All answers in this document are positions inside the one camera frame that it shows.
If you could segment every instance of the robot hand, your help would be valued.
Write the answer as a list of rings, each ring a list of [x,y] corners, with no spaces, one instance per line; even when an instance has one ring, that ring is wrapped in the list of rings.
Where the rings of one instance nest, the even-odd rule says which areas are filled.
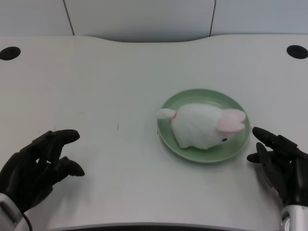
[[[75,130],[48,131],[15,153],[4,165],[0,172],[0,212],[12,220],[14,227],[21,214],[52,192],[55,183],[68,175],[84,176],[79,164],[66,156],[59,159],[64,145],[79,137]]]
[[[260,163],[268,180],[283,202],[283,231],[308,230],[308,154],[297,144],[281,135],[274,135],[261,128],[253,128],[253,134],[263,144],[257,143],[257,153],[247,160]]]

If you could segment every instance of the plate rim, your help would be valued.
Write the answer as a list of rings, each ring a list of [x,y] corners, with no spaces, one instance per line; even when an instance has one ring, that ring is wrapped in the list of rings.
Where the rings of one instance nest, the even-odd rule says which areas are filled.
[[[220,94],[223,94],[223,95],[229,97],[230,99],[234,100],[238,105],[240,105],[234,98],[232,98],[232,97],[230,97],[229,95],[226,95],[225,93],[222,93],[222,92],[220,92],[220,91],[218,91],[218,90],[203,89],[203,88],[193,88],[193,89],[182,90],[182,91],[180,91],[180,92],[178,92],[178,93],[172,95],[171,97],[169,97],[169,98],[163,103],[163,105],[160,107],[160,109],[162,109],[163,106],[165,105],[165,103],[166,103],[168,100],[170,100],[172,97],[174,97],[174,96],[176,96],[176,95],[178,95],[178,94],[181,94],[181,93],[183,93],[183,92],[190,91],[190,90],[209,90],[209,91],[213,91],[213,92],[218,92],[218,93],[220,93]],[[249,119],[249,117],[248,117],[248,115],[247,115],[247,112],[244,110],[244,108],[243,108],[241,105],[240,105],[240,107],[243,109],[243,111],[244,111],[245,114],[246,114],[246,119],[248,120],[249,131],[250,131],[250,119]],[[230,159],[230,158],[232,158],[232,157],[238,155],[238,154],[247,146],[247,144],[248,144],[248,142],[249,142],[249,137],[250,137],[250,132],[249,132],[248,135],[247,135],[247,139],[246,139],[245,143],[241,146],[241,148],[240,148],[238,151],[236,151],[234,154],[232,154],[232,155],[230,155],[230,156],[224,157],[224,158],[222,158],[222,159],[220,159],[220,160],[199,161],[199,160],[195,160],[195,159],[193,159],[193,158],[189,158],[189,157],[187,157],[187,156],[184,156],[184,155],[182,155],[181,153],[179,153],[179,152],[177,152],[176,150],[174,150],[174,149],[166,142],[166,140],[165,140],[164,137],[162,136],[161,131],[160,131],[160,127],[159,127],[159,124],[158,124],[158,123],[159,123],[159,119],[157,119],[157,129],[158,129],[159,137],[160,137],[160,139],[164,142],[164,144],[165,144],[173,153],[175,153],[175,154],[181,156],[182,158],[184,158],[184,159],[186,159],[186,160],[189,160],[189,161],[192,161],[192,162],[196,162],[196,163],[203,163],[203,164],[205,164],[205,163],[217,163],[217,162],[221,162],[221,161],[228,160],[228,159]]]

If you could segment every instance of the bunny tail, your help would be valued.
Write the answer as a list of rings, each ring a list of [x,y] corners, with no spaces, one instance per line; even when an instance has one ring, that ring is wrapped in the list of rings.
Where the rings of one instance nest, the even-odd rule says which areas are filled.
[[[175,118],[177,112],[168,108],[159,109],[156,116],[159,119],[172,119]]]

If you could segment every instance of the plush toy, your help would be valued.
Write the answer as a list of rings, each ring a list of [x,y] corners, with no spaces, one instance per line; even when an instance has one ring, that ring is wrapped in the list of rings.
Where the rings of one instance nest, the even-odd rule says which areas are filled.
[[[190,103],[177,111],[160,109],[157,117],[170,119],[181,148],[208,149],[230,141],[235,133],[243,131],[246,114],[236,109],[222,110],[209,104]]]

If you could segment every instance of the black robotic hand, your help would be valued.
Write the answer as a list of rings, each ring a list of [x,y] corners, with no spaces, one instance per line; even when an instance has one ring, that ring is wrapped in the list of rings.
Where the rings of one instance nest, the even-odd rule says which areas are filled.
[[[284,205],[308,206],[308,154],[281,135],[257,127],[252,132],[272,151],[258,142],[257,153],[249,155],[247,160],[262,165]]]
[[[0,172],[0,193],[7,195],[24,213],[43,201],[52,186],[68,175],[84,176],[76,162],[62,148],[79,139],[76,130],[48,131],[15,153]]]

